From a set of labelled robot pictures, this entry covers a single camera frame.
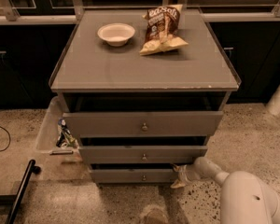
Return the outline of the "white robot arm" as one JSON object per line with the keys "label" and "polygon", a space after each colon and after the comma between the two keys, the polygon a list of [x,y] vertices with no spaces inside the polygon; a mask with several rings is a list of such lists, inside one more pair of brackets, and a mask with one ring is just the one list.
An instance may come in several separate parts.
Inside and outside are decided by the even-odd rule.
{"label": "white robot arm", "polygon": [[227,173],[206,157],[174,164],[173,169],[178,173],[173,189],[207,178],[221,186],[221,224],[280,224],[280,194],[259,177],[245,171]]}

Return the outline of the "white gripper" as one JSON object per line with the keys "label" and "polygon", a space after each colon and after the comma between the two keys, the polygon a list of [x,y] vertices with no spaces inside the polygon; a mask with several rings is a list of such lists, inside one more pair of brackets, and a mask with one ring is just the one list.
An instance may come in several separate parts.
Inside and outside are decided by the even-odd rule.
{"label": "white gripper", "polygon": [[[187,183],[191,181],[198,181],[201,179],[201,175],[197,172],[195,166],[192,165],[177,165],[172,164],[173,170],[175,172],[184,172],[184,179]],[[186,186],[186,183],[182,180],[177,179],[171,186],[171,189],[180,189],[184,188]]]}

